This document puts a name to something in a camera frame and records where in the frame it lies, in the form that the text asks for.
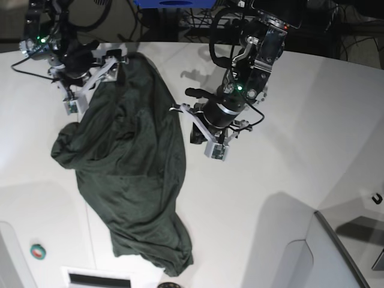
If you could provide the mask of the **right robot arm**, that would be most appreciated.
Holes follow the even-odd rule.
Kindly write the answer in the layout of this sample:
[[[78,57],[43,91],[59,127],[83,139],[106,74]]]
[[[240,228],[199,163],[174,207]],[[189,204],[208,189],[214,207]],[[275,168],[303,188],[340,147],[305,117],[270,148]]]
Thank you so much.
[[[57,83],[65,101],[79,99],[72,86],[84,91],[94,88],[99,80],[114,82],[119,65],[128,62],[122,50],[108,50],[103,56],[94,52],[100,43],[94,40],[82,44],[78,32],[90,32],[99,27],[109,15],[111,1],[96,1],[104,8],[93,24],[78,26],[69,21],[71,1],[29,1],[25,15],[24,33],[19,43],[26,59],[47,60],[50,68],[47,80]]]

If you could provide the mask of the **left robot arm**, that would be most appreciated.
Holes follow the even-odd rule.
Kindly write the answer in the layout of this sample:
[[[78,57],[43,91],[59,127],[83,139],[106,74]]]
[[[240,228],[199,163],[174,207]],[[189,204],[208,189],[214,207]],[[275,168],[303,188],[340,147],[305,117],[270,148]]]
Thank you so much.
[[[206,102],[174,108],[192,116],[192,144],[211,142],[223,147],[230,137],[229,130],[237,137],[240,132],[252,131],[258,125],[258,122],[238,121],[237,117],[246,107],[257,110],[258,96],[266,93],[272,66],[283,53],[287,32],[289,28],[300,27],[306,6],[306,1],[237,1],[214,16],[209,54],[213,63],[226,71],[222,83],[215,93],[186,89],[187,96],[204,98]],[[218,25],[230,14],[235,17],[230,36],[241,49],[237,55],[217,56]]]

